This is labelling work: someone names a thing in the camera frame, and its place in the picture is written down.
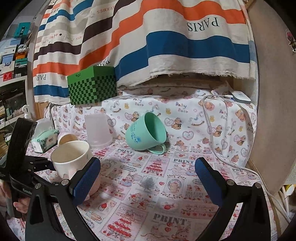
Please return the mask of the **person's left hand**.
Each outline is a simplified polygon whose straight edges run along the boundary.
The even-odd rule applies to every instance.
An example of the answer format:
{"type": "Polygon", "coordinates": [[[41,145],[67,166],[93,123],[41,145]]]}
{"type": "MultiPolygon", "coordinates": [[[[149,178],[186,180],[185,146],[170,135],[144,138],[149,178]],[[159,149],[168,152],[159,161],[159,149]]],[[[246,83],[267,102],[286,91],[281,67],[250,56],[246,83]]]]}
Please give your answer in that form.
{"type": "MultiPolygon", "coordinates": [[[[11,190],[9,185],[1,180],[0,186],[1,206],[6,206],[6,199],[11,198],[11,190]]],[[[17,202],[13,203],[13,206],[17,211],[26,214],[28,212],[30,203],[30,197],[20,198],[17,202]]]]}

